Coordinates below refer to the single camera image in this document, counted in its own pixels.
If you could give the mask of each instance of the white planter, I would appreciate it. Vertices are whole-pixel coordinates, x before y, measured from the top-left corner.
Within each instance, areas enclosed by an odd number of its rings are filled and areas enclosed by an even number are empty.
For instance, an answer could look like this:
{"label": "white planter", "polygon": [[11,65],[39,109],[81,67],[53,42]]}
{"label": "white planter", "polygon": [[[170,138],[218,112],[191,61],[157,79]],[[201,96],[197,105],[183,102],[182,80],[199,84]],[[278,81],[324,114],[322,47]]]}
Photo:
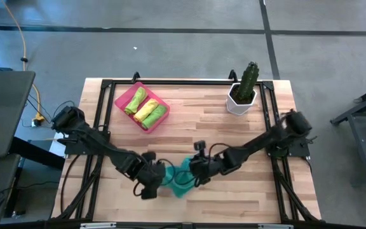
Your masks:
{"label": "white planter", "polygon": [[250,104],[237,104],[233,98],[231,98],[230,93],[231,90],[240,83],[233,83],[231,85],[231,88],[228,91],[227,94],[227,110],[228,112],[234,114],[234,115],[243,115],[245,112],[248,111],[248,109],[254,104],[255,98],[257,97],[257,92],[254,90],[254,98],[252,99],[252,102]]}

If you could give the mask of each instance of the concrete floor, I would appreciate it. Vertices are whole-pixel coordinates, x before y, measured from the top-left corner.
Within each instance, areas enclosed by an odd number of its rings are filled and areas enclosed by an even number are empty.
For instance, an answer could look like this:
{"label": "concrete floor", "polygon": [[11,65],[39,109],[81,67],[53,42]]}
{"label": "concrete floor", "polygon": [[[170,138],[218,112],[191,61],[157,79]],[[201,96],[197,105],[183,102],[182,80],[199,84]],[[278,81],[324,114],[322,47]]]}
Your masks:
{"label": "concrete floor", "polygon": [[[22,25],[264,28],[258,0],[16,0],[8,5]],[[272,30],[366,31],[366,0],[266,0],[266,8]],[[13,25],[3,8],[0,25]],[[86,77],[131,77],[139,71],[146,78],[226,78],[230,69],[241,72],[254,60],[260,79],[273,79],[263,34],[25,32],[25,38],[28,69],[36,72],[35,84],[51,115],[62,101],[79,102]],[[366,226],[366,187],[349,184],[362,168],[355,142],[347,124],[329,123],[366,92],[366,36],[273,36],[273,44],[280,78],[292,82],[297,108],[311,122],[311,135],[318,135],[309,148],[322,218]],[[19,33],[0,31],[0,67],[21,70],[21,56]],[[25,125],[34,113],[25,108]],[[17,136],[39,140],[53,131],[19,126]],[[41,212],[36,217],[48,217]]]}

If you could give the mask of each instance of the desk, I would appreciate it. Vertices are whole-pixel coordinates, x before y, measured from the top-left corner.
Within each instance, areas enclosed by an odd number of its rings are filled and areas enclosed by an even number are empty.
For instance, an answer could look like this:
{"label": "desk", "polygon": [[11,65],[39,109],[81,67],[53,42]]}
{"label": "desk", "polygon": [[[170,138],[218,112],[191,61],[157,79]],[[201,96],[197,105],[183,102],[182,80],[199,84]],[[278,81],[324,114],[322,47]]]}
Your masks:
{"label": "desk", "polygon": [[5,200],[0,207],[0,219],[3,214],[12,215],[18,195],[15,186],[22,170],[18,167],[21,156],[58,169],[64,164],[63,158],[14,136],[34,78],[31,71],[0,71],[0,191],[12,187],[6,191],[8,203]]}
{"label": "desk", "polygon": [[[86,121],[90,125],[94,121],[101,82],[100,78],[87,78],[81,96],[79,108],[85,112]],[[130,85],[117,85],[114,98],[118,98],[129,87]],[[193,143],[196,141],[205,140],[207,146],[216,142],[239,146],[266,131],[259,96],[247,114],[235,116],[226,111],[226,94],[229,90],[227,85],[148,87],[170,105],[169,117],[154,132],[145,134],[122,111],[113,106],[109,125],[110,141],[117,147],[139,153],[155,151],[158,158],[167,158],[179,165],[185,157],[194,154]],[[279,112],[295,108],[289,81],[274,81],[274,89]],[[101,120],[104,120],[104,115],[105,112],[102,113]],[[222,149],[224,148],[216,147],[214,153]],[[61,182],[72,158],[65,162]],[[64,191],[65,206],[70,204],[80,188],[85,160],[85,156],[80,156],[70,171]],[[319,218],[315,189],[307,163],[300,158],[288,160],[296,194],[311,213]],[[191,190],[182,199],[174,197],[170,190],[161,188],[158,198],[141,200],[133,196],[133,186],[134,183],[115,171],[110,160],[105,157],[93,220],[280,222],[271,162],[264,150],[250,156],[240,170],[227,176],[215,176],[211,182]],[[58,190],[52,217],[60,214],[60,192],[61,190]],[[284,199],[287,213],[290,215],[286,194]]]}

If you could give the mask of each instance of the green towel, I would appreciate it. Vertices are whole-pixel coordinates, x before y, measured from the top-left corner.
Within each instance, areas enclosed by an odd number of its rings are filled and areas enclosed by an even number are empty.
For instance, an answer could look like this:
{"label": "green towel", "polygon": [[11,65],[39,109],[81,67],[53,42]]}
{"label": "green towel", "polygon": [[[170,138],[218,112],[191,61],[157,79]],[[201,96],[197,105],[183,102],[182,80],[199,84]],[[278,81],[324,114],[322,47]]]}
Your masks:
{"label": "green towel", "polygon": [[[182,198],[194,188],[193,175],[190,172],[183,172],[190,171],[190,159],[191,157],[185,158],[182,165],[180,165],[180,167],[175,166],[174,170],[172,166],[166,168],[166,176],[163,178],[161,185],[172,189],[177,198]],[[173,178],[173,173],[175,173],[175,175],[179,173],[179,175]]]}
{"label": "green towel", "polygon": [[139,104],[141,104],[147,97],[145,89],[139,87],[131,102],[126,106],[125,113],[127,115],[135,114],[138,111]]}
{"label": "green towel", "polygon": [[142,127],[146,130],[151,128],[166,113],[166,110],[167,108],[164,105],[159,105],[147,118],[145,118],[142,122]]}

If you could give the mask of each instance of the wooden table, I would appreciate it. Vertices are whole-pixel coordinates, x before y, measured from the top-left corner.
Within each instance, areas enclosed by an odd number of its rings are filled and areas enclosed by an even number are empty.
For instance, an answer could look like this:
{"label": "wooden table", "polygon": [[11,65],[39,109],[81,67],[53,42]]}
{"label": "wooden table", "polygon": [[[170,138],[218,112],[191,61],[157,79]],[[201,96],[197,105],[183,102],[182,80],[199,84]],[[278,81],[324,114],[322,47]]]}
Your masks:
{"label": "wooden table", "polygon": [[[101,78],[87,78],[79,108],[92,125],[100,92]],[[115,98],[130,85],[117,85]],[[167,104],[170,114],[151,134],[145,134],[122,111],[113,106],[109,130],[111,143],[139,153],[155,151],[158,158],[167,158],[175,165],[194,154],[193,143],[205,140],[207,146],[224,142],[240,146],[266,131],[262,115],[260,91],[255,104],[243,116],[226,110],[229,86],[148,85]],[[290,82],[274,81],[279,112],[295,108]],[[101,121],[105,115],[103,108]],[[215,147],[218,153],[224,147]],[[73,157],[66,160],[64,174]],[[80,156],[71,169],[64,192],[65,207],[78,192],[86,156]],[[307,163],[289,158],[294,190],[310,212],[320,218],[313,180]],[[97,193],[94,221],[184,222],[195,223],[279,223],[278,204],[270,159],[261,150],[249,157],[240,170],[227,176],[215,176],[204,186],[191,190],[184,198],[176,198],[165,188],[153,200],[134,197],[135,183],[117,172],[106,157]],[[52,217],[60,214],[60,192],[56,196]],[[290,216],[288,196],[284,194]]]}

